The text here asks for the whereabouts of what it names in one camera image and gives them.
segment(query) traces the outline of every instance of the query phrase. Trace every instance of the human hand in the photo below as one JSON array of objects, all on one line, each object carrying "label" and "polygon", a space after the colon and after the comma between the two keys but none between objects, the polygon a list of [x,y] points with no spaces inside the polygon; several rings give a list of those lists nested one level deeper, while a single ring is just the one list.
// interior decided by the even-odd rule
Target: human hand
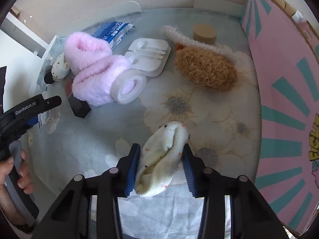
[{"label": "human hand", "polygon": [[[18,186],[23,189],[25,194],[30,194],[34,190],[33,183],[31,181],[31,175],[29,173],[29,167],[25,162],[27,155],[21,150],[22,163],[20,166],[20,179],[18,180]],[[21,214],[18,212],[16,207],[14,206],[5,186],[4,186],[4,178],[8,175],[13,169],[13,157],[10,157],[6,161],[0,162],[0,207],[2,212],[6,216],[6,218],[13,225],[25,225],[26,220]]]}]

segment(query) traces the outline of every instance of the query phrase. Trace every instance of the white plush toy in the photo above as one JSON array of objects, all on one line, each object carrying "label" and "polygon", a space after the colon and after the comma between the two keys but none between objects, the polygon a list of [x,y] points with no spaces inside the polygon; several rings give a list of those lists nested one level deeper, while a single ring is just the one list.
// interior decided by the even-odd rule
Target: white plush toy
[{"label": "white plush toy", "polygon": [[66,62],[64,52],[58,56],[52,66],[52,78],[54,81],[60,81],[64,79],[70,71],[70,67]]},{"label": "white plush toy", "polygon": [[181,162],[188,136],[185,125],[172,121],[148,139],[141,151],[135,179],[138,195],[154,196],[167,188]]}]

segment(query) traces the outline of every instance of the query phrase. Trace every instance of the white fluffy fabric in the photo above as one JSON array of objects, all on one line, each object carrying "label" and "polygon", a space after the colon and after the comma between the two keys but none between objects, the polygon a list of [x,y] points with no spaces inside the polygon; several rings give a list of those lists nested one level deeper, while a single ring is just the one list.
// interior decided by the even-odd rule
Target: white fluffy fabric
[{"label": "white fluffy fabric", "polygon": [[183,46],[200,47],[200,48],[212,50],[213,52],[217,54],[223,55],[230,62],[232,63],[236,62],[236,59],[233,53],[230,53],[228,50],[224,49],[222,46],[218,44],[213,46],[213,45],[208,45],[208,44],[193,40],[189,37],[186,37],[182,33],[178,32],[177,29],[172,26],[162,27],[162,33],[164,34],[164,36],[166,36],[169,40],[173,41],[175,44],[179,43],[179,44],[182,44]]},{"label": "white fluffy fabric", "polygon": [[135,191],[154,196],[164,191],[181,162],[189,133],[186,126],[172,121],[157,130],[145,143],[138,164]]}]

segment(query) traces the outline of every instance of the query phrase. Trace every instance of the gray grip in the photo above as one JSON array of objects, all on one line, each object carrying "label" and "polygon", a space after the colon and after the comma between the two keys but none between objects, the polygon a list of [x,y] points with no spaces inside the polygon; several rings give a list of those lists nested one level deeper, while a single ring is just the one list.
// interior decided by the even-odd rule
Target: gray grip
[{"label": "gray grip", "polygon": [[[9,145],[9,151],[11,156],[13,156],[14,167],[18,174],[20,173],[20,166],[22,163],[21,148],[22,146],[20,141],[14,141]],[[5,177],[4,184],[18,212],[26,219],[28,226],[33,226],[33,224],[36,222],[36,219],[32,216],[27,207],[23,204],[8,175]],[[32,194],[29,194],[29,196],[32,199],[32,201],[34,201],[34,196]]]}]

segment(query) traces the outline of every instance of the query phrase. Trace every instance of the blue plastic package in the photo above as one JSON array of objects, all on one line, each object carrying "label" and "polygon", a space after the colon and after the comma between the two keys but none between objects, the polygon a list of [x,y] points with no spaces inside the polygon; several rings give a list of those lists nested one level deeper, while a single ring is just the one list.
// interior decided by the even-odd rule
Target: blue plastic package
[{"label": "blue plastic package", "polygon": [[108,22],[102,25],[93,37],[107,41],[113,50],[133,27],[134,25],[130,23]]}]

